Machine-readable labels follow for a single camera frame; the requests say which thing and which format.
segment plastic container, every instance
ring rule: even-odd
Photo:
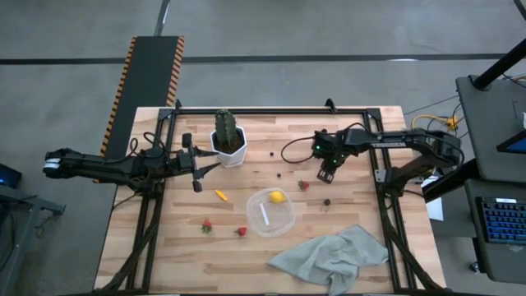
[[[270,193],[282,192],[286,201],[274,203]],[[256,192],[247,202],[247,220],[250,228],[262,237],[276,237],[289,231],[296,222],[293,203],[280,188],[266,188]]]

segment concrete floor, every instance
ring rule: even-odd
[[[152,35],[160,0],[0,2],[0,58],[126,55],[134,35]],[[185,35],[185,56],[279,54],[504,53],[524,37],[511,0],[172,0],[164,35]],[[297,62],[183,65],[186,106],[401,105],[405,111],[455,94],[457,76],[495,61]],[[24,174],[22,188],[67,203],[31,246],[17,295],[92,288],[114,187],[46,179],[44,154],[71,147],[98,153],[122,65],[0,66],[0,163]],[[508,74],[526,72],[522,62]],[[412,113],[448,116],[452,99]],[[466,132],[462,125],[459,134]],[[463,149],[473,157],[468,136]],[[474,275],[470,241],[437,238],[450,288],[517,295],[526,286]]]

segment gray towel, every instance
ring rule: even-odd
[[[329,295],[347,292],[358,267],[385,263],[387,249],[361,226],[313,238],[270,259],[269,264],[313,284],[330,284]]]

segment white pot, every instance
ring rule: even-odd
[[[219,160],[219,162],[223,164],[225,168],[232,168],[232,167],[241,165],[243,161],[245,160],[245,155],[247,154],[247,136],[245,135],[245,130],[239,126],[236,126],[236,129],[238,130],[238,132],[242,133],[243,146],[241,146],[241,148],[239,148],[236,152],[232,154],[227,154],[227,153],[216,150],[214,147],[215,131],[210,133],[210,143],[211,143],[212,151],[218,153],[215,156],[215,158],[217,158],[217,160]]]

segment yellow lemon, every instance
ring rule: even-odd
[[[282,192],[271,192],[270,200],[275,203],[282,203],[285,201],[285,195]]]

